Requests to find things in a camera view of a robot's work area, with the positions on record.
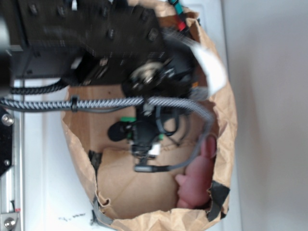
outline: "cable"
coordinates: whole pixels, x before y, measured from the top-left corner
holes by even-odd
[[[89,108],[83,109],[81,108],[79,109],[79,111],[89,112],[89,113],[111,113],[111,112],[116,112],[124,108],[127,108],[127,107],[115,107],[115,108],[109,108],[109,109],[89,109]]]
[[[179,129],[179,115],[177,113],[177,111],[174,109],[173,113],[174,113],[174,119],[175,119],[175,130],[174,131],[167,131],[165,130],[163,124],[162,124],[162,120],[161,120],[161,107],[157,106],[156,107],[156,125],[157,128],[159,130],[160,133],[165,134],[166,136],[172,136],[174,133],[176,133]]]
[[[24,102],[15,101],[6,98],[0,99],[0,105],[12,110],[21,112],[47,112],[47,111],[60,111],[60,110],[72,110],[73,106],[77,110],[80,109],[97,109],[97,108],[112,108],[112,107],[128,107],[139,106],[145,103],[145,99],[142,97],[124,98],[124,99],[110,99],[110,100],[76,100],[76,105],[73,105],[73,101],[55,101],[55,102]],[[173,107],[186,109],[195,112],[199,117],[206,121],[203,133],[197,142],[191,157],[177,165],[173,166],[135,166],[135,171],[143,172],[161,172],[170,171],[176,168],[185,167],[190,164],[199,154],[202,141],[209,133],[214,119],[211,113],[201,106],[199,103],[190,99],[178,99],[178,98],[166,98],[166,97],[151,97],[147,100],[149,105],[161,106],[161,107]]]
[[[11,88],[11,94],[13,95],[39,95],[46,94],[61,90],[67,87],[68,84],[64,83],[61,79],[53,84],[42,86],[42,87],[33,87],[33,88]]]
[[[184,140],[184,138],[187,136],[188,132],[189,132],[189,128],[190,128],[190,120],[188,118],[188,115],[185,114],[185,131],[184,134],[182,135],[182,137],[179,139],[179,141],[176,141],[175,139],[173,139],[170,136],[167,136],[167,138],[169,140],[171,140],[176,146],[180,146],[182,144],[182,141]]]

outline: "paper bag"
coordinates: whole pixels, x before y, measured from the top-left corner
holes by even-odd
[[[175,11],[166,2],[131,0],[129,4],[155,9],[161,26],[177,24],[173,17]],[[188,9],[185,12],[192,38],[217,54],[215,45],[197,21],[198,14]],[[204,79],[201,76],[199,84],[204,84]],[[82,100],[124,97],[118,85],[70,88],[68,97],[71,95],[79,95]],[[109,140],[109,127],[123,116],[134,117],[133,107],[108,114],[62,114],[64,133],[80,182],[91,202],[97,198],[100,212],[108,218],[106,224],[109,227],[120,231],[203,231],[226,216],[237,130],[235,102],[229,82],[202,104],[216,116],[211,133],[217,138],[217,155],[212,187],[208,192],[211,201],[193,210],[176,208],[179,186],[174,177],[183,173],[184,169],[136,173],[133,171],[134,158],[128,151],[127,141]],[[203,123],[202,119],[192,114],[189,134],[181,146],[163,139],[161,154],[150,164],[172,165],[186,160],[196,144]],[[184,129],[181,126],[176,136],[180,137]],[[102,153],[97,170],[91,164],[89,151]]]

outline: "pink toy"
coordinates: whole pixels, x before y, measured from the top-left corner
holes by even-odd
[[[211,187],[216,140],[208,137],[201,146],[201,154],[186,168],[185,175],[178,174],[175,180],[180,185],[178,208],[193,209],[204,205],[209,199],[207,190]]]

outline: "black cable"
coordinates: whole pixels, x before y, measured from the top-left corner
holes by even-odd
[[[169,140],[171,140],[176,146],[179,147],[182,144],[182,141],[188,135],[189,128],[190,128],[190,120],[189,120],[188,114],[185,114],[185,131],[184,131],[184,134],[182,135],[182,137],[179,139],[179,141],[176,141],[175,139],[173,139],[170,136],[167,136],[167,138]]]
[[[127,107],[115,107],[115,108],[108,108],[108,109],[92,109],[92,108],[81,108],[78,109],[80,112],[90,112],[90,113],[110,113],[115,112]]]
[[[61,79],[53,84],[42,86],[42,87],[32,87],[32,88],[11,88],[11,94],[13,95],[40,95],[55,92],[67,87],[68,84],[64,83]]]
[[[175,119],[175,127],[176,127],[174,131],[167,131],[167,130],[164,129],[164,126],[163,126],[162,120],[161,120],[160,111],[161,111],[161,107],[157,106],[156,107],[156,125],[157,125],[157,128],[158,128],[159,132],[165,134],[166,136],[172,136],[179,129],[179,114],[177,112],[177,109],[173,109],[174,119]]]

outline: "black panel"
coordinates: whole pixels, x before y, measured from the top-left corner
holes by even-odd
[[[0,119],[7,112],[0,107]],[[6,126],[0,120],[0,176],[12,165],[12,132],[13,126]]]

